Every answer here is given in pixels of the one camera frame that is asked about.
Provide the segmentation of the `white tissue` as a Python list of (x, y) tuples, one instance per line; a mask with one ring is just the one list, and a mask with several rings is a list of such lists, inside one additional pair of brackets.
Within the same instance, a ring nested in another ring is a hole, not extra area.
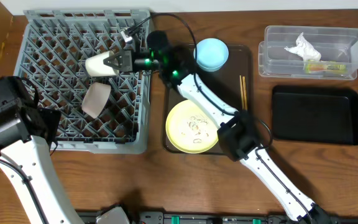
[(294, 47), (285, 47), (287, 52), (300, 56), (304, 61), (320, 61), (321, 54), (304, 38), (301, 33), (296, 41)]

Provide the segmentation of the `green yellow snack wrapper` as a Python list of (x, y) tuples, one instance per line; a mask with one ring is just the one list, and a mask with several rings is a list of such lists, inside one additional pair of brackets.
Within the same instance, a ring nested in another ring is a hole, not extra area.
[(347, 72), (347, 67), (344, 64), (338, 64), (332, 61), (312, 61), (309, 60), (304, 64), (306, 73), (334, 73), (340, 74)]

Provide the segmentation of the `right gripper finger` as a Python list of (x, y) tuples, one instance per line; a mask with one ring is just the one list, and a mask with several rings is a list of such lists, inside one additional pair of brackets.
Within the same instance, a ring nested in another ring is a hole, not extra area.
[(125, 51), (120, 50), (118, 52), (114, 52), (112, 50), (106, 52), (106, 57), (104, 60), (111, 61), (111, 60), (121, 60), (122, 57), (125, 55)]
[(108, 57), (103, 60), (104, 65), (111, 67), (113, 70), (123, 71), (123, 59), (121, 57)]

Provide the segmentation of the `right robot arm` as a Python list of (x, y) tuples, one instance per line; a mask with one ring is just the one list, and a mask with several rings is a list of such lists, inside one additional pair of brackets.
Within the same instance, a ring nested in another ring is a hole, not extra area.
[(246, 110), (226, 104), (198, 75), (197, 48), (193, 52), (172, 47), (164, 31), (147, 37), (146, 52), (122, 50), (110, 53), (103, 64), (120, 72), (158, 70), (164, 84), (193, 102), (217, 127), (218, 143), (225, 155), (251, 170), (271, 191), (287, 216), (298, 223), (331, 223), (325, 210), (300, 191), (278, 168), (263, 145), (256, 124), (259, 119)]

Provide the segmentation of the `light blue bowl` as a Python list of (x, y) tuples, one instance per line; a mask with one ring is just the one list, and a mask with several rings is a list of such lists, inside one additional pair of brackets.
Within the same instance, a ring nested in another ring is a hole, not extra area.
[(198, 66), (206, 72), (218, 71), (228, 60), (228, 46), (215, 38), (204, 39), (197, 43), (193, 56)]

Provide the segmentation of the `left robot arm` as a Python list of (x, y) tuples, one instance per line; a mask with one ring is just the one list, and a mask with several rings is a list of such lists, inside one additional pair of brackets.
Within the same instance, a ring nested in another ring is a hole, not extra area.
[(50, 158), (61, 112), (40, 108), (23, 82), (0, 78), (0, 169), (31, 223), (82, 223)]

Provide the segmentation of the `cream plastic cup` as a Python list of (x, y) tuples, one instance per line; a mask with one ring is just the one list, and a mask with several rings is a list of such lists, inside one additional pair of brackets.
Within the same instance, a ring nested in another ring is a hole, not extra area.
[(91, 77), (114, 77), (119, 75), (119, 70), (104, 64), (103, 60), (113, 56), (113, 51), (97, 54), (85, 60), (85, 69)]

